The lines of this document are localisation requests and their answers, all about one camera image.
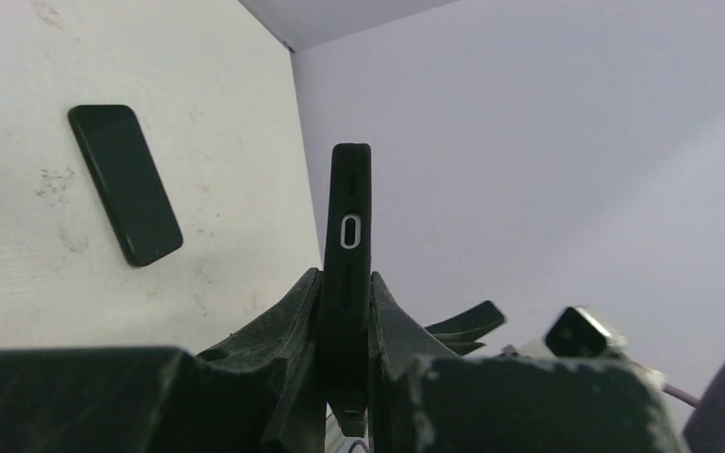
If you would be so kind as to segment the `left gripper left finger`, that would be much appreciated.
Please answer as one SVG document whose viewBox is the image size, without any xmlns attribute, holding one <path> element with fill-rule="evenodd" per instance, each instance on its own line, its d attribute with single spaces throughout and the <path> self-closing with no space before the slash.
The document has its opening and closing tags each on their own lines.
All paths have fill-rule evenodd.
<svg viewBox="0 0 725 453">
<path fill-rule="evenodd" d="M 320 452 L 308 270 L 198 355 L 172 346 L 0 350 L 0 452 Z"/>
</svg>

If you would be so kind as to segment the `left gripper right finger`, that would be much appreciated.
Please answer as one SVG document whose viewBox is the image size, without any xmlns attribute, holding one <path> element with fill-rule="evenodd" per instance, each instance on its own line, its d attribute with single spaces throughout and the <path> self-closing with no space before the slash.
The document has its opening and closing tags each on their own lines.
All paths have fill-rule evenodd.
<svg viewBox="0 0 725 453">
<path fill-rule="evenodd" d="M 627 362 L 466 359 L 371 277 L 374 452 L 684 452 L 663 398 Z"/>
</svg>

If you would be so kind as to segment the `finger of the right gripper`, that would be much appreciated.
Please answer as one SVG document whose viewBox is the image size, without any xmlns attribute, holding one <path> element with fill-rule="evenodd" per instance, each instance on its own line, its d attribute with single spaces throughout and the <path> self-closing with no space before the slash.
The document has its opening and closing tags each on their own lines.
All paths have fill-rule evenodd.
<svg viewBox="0 0 725 453">
<path fill-rule="evenodd" d="M 425 330 L 452 352 L 465 356 L 484 347 L 481 338 L 506 322 L 506 316 L 496 304 L 485 300 Z"/>
</svg>

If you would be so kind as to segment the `black phone case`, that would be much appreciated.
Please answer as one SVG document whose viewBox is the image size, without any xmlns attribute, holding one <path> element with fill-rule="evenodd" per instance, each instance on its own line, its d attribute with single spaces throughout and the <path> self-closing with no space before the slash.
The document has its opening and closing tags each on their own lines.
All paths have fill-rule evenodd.
<svg viewBox="0 0 725 453">
<path fill-rule="evenodd" d="M 371 146 L 339 143 L 331 154 L 317 359 L 325 398 L 346 437 L 366 431 L 371 224 Z"/>
</svg>

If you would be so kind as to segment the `black phone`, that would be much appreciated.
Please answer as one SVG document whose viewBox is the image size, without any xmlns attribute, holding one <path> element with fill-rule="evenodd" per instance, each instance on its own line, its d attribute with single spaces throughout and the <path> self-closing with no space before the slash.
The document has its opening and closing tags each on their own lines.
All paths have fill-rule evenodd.
<svg viewBox="0 0 725 453">
<path fill-rule="evenodd" d="M 128 264 L 179 250 L 183 235 L 132 108 L 79 105 L 68 121 Z"/>
</svg>

